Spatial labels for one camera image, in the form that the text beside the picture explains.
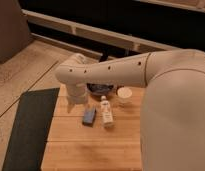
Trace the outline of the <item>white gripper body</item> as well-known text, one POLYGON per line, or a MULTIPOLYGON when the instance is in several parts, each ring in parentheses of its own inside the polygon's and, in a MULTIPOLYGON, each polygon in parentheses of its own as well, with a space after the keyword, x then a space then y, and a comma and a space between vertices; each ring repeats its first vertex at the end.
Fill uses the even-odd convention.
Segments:
POLYGON ((85 104, 88 95, 85 84, 67 85, 67 100, 70 104, 85 104))

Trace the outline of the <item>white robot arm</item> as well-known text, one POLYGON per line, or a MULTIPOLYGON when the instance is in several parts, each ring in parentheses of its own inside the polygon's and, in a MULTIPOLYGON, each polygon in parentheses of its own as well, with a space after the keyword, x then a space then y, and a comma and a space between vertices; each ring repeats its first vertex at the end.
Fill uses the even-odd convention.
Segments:
POLYGON ((143 171, 205 171, 205 52, 148 52, 88 64, 74 54, 56 78, 68 101, 86 101, 85 85, 142 87, 140 144, 143 171))

